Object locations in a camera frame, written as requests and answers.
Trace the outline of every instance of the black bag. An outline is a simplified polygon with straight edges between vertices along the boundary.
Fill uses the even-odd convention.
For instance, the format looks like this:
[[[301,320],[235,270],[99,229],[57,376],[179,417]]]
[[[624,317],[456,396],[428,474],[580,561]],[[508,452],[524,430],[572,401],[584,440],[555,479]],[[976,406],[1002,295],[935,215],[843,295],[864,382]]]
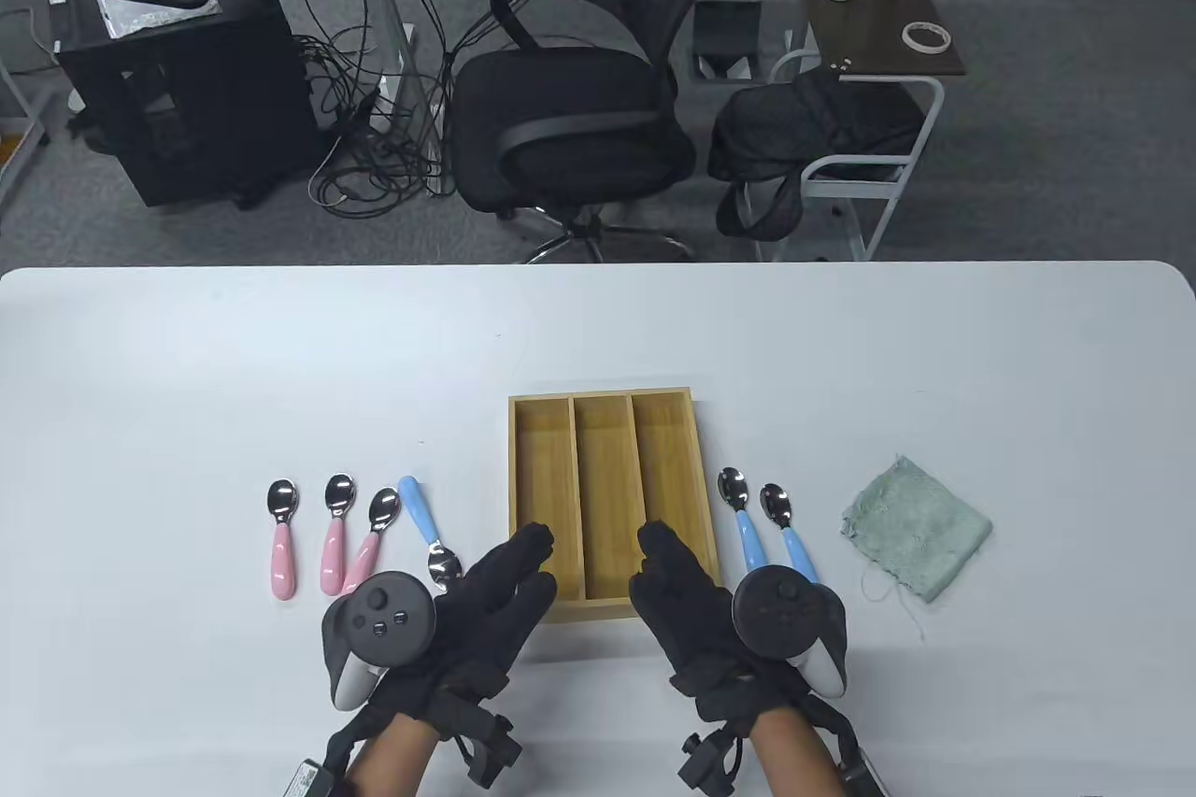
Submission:
[[[901,84],[842,83],[825,67],[792,83],[739,91],[714,121],[707,172],[730,183],[715,224],[726,237],[777,242],[801,220],[801,172],[824,156],[905,156],[917,142],[922,109]],[[819,175],[885,181],[892,169],[834,164]],[[745,183],[783,178],[768,211],[751,224],[739,212]]]

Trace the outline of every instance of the stainless steel spoon head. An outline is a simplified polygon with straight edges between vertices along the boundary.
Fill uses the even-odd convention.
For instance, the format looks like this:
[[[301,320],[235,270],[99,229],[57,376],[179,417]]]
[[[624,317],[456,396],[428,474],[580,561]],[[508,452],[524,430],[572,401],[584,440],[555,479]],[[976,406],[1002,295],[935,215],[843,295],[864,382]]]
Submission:
[[[291,515],[299,506],[299,489],[291,480],[274,480],[266,492],[266,507],[277,523],[291,523]]]
[[[719,494],[734,510],[748,506],[748,480],[734,467],[724,467],[719,473]]]
[[[380,533],[395,521],[401,507],[398,493],[393,488],[379,488],[370,503],[370,530]]]
[[[450,585],[460,579],[460,560],[440,542],[428,547],[428,576],[440,591],[448,591]]]
[[[764,507],[764,513],[785,529],[793,522],[793,505],[789,504],[789,494],[776,482],[765,482],[759,489],[759,503]]]
[[[332,511],[334,517],[343,517],[353,506],[353,499],[358,497],[358,483],[347,473],[337,473],[324,487],[324,504]]]

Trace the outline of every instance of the green cloth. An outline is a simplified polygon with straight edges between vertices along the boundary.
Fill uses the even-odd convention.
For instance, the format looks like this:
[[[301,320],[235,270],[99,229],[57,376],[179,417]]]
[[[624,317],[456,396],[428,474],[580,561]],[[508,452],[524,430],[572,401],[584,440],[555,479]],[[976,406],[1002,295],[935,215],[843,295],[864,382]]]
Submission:
[[[908,457],[872,480],[843,513],[843,535],[927,603],[990,531],[988,517]]]

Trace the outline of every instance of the sticker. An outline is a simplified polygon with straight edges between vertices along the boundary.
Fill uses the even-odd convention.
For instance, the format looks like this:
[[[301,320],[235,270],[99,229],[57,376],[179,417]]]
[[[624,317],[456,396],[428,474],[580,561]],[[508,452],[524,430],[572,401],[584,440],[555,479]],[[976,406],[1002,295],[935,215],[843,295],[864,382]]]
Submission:
[[[311,760],[304,760],[295,771],[294,779],[291,779],[291,784],[287,785],[287,791],[282,793],[282,797],[305,797],[307,789],[311,787],[311,783],[316,780],[316,775],[318,774],[319,766]]]

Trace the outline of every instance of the human hand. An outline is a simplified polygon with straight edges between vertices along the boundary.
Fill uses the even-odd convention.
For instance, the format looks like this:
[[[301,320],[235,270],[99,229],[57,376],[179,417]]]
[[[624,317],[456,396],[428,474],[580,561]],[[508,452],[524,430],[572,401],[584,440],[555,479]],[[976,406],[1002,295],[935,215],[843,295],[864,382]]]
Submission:
[[[372,737],[397,713],[427,719],[438,689],[472,704],[502,690],[520,649],[556,597],[556,579],[539,568],[551,553],[551,530],[530,523],[437,597],[432,644],[414,662],[384,675],[362,711],[371,730],[361,734]]]
[[[714,584],[694,553],[665,523],[639,533],[641,572],[631,577],[631,606],[664,649],[673,687],[695,698],[706,722],[727,720],[740,736],[767,710],[798,704],[810,690],[785,661],[750,651],[731,617],[731,592]]]

